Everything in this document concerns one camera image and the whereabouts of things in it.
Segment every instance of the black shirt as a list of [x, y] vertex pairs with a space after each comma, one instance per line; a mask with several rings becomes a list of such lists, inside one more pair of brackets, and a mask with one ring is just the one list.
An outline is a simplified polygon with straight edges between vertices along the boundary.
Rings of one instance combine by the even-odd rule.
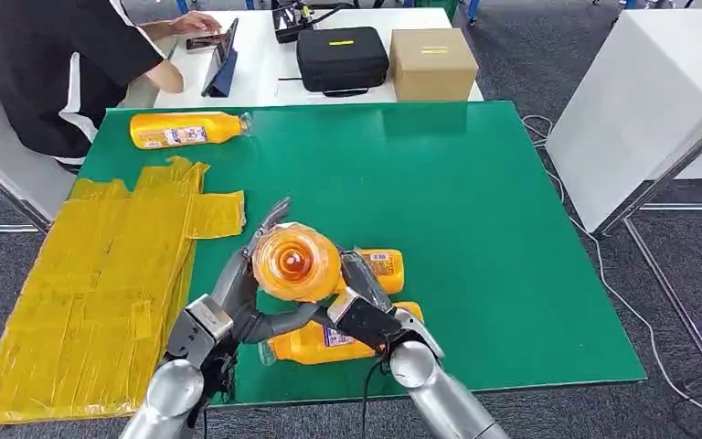
[[84, 157], [106, 108], [163, 59], [120, 0], [0, 0], [0, 101], [39, 153]]

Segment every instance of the bottle label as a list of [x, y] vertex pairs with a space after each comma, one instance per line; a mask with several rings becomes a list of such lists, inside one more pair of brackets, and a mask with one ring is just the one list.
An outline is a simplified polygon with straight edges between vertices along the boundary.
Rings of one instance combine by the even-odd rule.
[[388, 257], [386, 253], [370, 253], [363, 254], [363, 258], [367, 261], [367, 265], [373, 271], [375, 276], [388, 276], [394, 274], [394, 261]]
[[157, 149], [170, 146], [204, 144], [208, 142], [206, 129], [202, 126], [188, 126], [163, 131], [147, 131], [140, 133], [141, 140], [144, 141], [144, 148]]
[[332, 346], [350, 345], [356, 341], [355, 338], [341, 334], [331, 327], [322, 327], [324, 330], [324, 345], [328, 348]]
[[208, 141], [206, 129], [202, 126], [188, 126], [185, 128], [175, 128], [164, 130], [165, 140], [171, 146], [186, 144], [204, 144]]

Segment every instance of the tablet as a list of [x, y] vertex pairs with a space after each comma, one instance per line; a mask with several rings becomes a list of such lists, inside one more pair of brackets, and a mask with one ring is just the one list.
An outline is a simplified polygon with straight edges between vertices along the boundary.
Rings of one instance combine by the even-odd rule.
[[209, 96], [214, 87], [214, 81], [217, 79], [219, 74], [224, 70], [225, 64], [228, 61], [230, 51], [232, 51], [232, 45], [235, 42], [235, 32], [238, 30], [238, 19], [232, 20], [227, 32], [222, 35], [221, 41], [214, 48], [214, 53], [211, 55], [211, 70], [214, 71], [213, 75], [208, 75], [208, 82], [203, 87], [203, 92], [201, 96]]

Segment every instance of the person's hand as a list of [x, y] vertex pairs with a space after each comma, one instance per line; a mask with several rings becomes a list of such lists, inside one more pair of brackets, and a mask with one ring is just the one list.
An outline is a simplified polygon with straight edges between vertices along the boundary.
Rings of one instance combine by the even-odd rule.
[[171, 22], [174, 35], [189, 34], [192, 32], [217, 33], [222, 28], [217, 20], [207, 14], [190, 11]]

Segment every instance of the black device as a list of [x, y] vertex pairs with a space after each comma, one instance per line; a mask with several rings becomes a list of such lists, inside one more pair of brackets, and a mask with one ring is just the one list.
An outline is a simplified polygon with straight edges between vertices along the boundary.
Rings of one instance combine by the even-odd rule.
[[349, 96], [383, 84], [388, 56], [373, 27], [309, 29], [297, 39], [297, 66], [308, 91]]
[[[346, 3], [308, 5], [300, 1], [281, 6], [278, 1], [274, 0], [271, 13], [273, 15], [273, 28], [276, 30], [276, 40], [281, 44], [297, 41], [300, 32], [313, 29], [317, 23], [321, 23], [332, 14], [347, 7], [352, 6]], [[314, 10], [316, 9], [332, 10], [322, 17], [314, 19]]]
[[224, 34], [206, 35], [205, 37], [194, 37], [186, 40], [186, 49], [189, 51], [210, 48], [222, 42]]
[[214, 53], [211, 56], [211, 71], [214, 73], [208, 75], [206, 86], [200, 93], [202, 96], [221, 98], [229, 96], [235, 64], [238, 61], [238, 52], [233, 48], [238, 21], [237, 18], [232, 20], [228, 31], [221, 34], [221, 40], [214, 48]]

